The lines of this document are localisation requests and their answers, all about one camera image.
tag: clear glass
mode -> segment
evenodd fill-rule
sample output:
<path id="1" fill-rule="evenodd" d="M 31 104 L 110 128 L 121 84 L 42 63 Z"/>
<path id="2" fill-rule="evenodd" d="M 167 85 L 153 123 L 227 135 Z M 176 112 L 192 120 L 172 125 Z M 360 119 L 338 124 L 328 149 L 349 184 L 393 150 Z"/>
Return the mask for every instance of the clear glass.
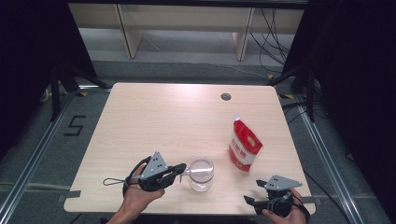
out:
<path id="1" fill-rule="evenodd" d="M 190 187 L 196 191 L 204 192 L 213 184 L 215 166 L 208 157 L 198 157 L 191 162 L 188 168 L 190 175 Z"/>

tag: person's hand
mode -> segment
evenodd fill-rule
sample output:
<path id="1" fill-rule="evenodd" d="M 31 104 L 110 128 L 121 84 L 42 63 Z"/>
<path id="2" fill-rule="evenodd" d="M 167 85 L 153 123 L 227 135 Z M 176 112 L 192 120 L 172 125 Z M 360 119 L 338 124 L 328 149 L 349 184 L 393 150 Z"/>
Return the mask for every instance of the person's hand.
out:
<path id="1" fill-rule="evenodd" d="M 144 166 L 136 170 L 136 174 L 141 174 Z M 126 224 L 131 223 L 143 212 L 152 201 L 161 198 L 165 194 L 164 189 L 153 192 L 142 190 L 139 185 L 131 185 L 125 192 L 124 201 L 119 211 L 107 223 L 109 224 Z"/>
<path id="2" fill-rule="evenodd" d="M 301 194 L 295 190 L 290 189 L 291 194 L 294 197 L 301 200 Z M 294 203 L 301 204 L 301 202 L 294 198 Z M 270 213 L 267 209 L 262 209 L 262 213 L 271 219 L 274 224 L 306 224 L 305 214 L 296 206 L 292 206 L 290 209 L 290 213 L 286 217 L 279 217 L 275 213 Z"/>

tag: snack bag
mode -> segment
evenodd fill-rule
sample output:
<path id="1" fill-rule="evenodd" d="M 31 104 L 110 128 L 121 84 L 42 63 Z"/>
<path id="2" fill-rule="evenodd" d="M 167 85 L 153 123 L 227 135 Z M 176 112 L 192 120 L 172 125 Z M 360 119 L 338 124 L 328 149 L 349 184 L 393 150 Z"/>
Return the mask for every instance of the snack bag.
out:
<path id="1" fill-rule="evenodd" d="M 262 149 L 262 143 L 242 122 L 238 115 L 235 115 L 233 123 L 233 136 L 229 146 L 229 152 L 233 164 L 243 171 L 249 171 L 256 155 Z"/>

